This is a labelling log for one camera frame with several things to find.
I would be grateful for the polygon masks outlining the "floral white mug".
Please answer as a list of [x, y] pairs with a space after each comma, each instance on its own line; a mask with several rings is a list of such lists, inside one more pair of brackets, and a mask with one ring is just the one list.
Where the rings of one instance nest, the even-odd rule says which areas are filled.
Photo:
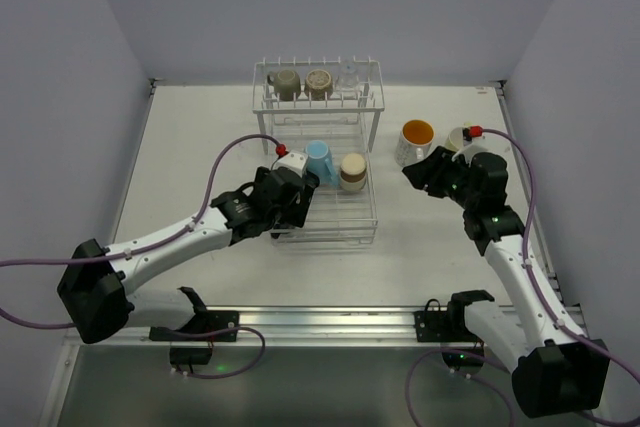
[[399, 134], [395, 162], [402, 168], [421, 162], [428, 156], [434, 138], [430, 123], [419, 119], [406, 122]]

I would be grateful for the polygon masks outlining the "light green mug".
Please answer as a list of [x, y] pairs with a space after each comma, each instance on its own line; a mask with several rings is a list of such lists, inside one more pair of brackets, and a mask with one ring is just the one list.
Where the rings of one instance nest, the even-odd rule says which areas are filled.
[[444, 147], [451, 152], [458, 152], [464, 147], [463, 130], [470, 128], [472, 123], [466, 122], [461, 126], [454, 127], [447, 135]]

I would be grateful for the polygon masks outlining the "light blue mug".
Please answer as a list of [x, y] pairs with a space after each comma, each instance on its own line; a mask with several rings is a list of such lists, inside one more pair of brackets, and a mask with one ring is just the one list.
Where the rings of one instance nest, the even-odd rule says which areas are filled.
[[329, 145], [321, 140], [310, 141], [305, 147], [309, 161], [307, 170], [316, 175], [321, 185], [337, 187], [338, 174]]

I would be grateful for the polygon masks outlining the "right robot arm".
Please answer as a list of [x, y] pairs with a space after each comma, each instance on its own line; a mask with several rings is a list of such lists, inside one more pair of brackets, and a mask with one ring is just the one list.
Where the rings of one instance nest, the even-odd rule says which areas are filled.
[[449, 198], [463, 210], [464, 230], [504, 286], [518, 318], [507, 318], [484, 291], [449, 302], [453, 329], [486, 344], [511, 376], [521, 411], [530, 418], [590, 411], [600, 405], [609, 360], [605, 344], [589, 348], [536, 259], [522, 251], [525, 226], [508, 205], [507, 163], [479, 152], [471, 158], [438, 147], [402, 170], [413, 188]]

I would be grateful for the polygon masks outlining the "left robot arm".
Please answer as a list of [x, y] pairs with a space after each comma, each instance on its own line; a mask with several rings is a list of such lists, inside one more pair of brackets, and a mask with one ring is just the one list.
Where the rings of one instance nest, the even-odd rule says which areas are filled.
[[260, 167], [253, 181], [214, 198], [200, 217], [109, 247], [94, 239], [80, 244], [57, 287], [80, 338], [95, 344], [128, 327], [169, 339], [212, 338], [218, 326], [194, 288], [168, 295], [143, 285], [199, 255], [282, 225], [303, 226], [318, 185], [310, 172]]

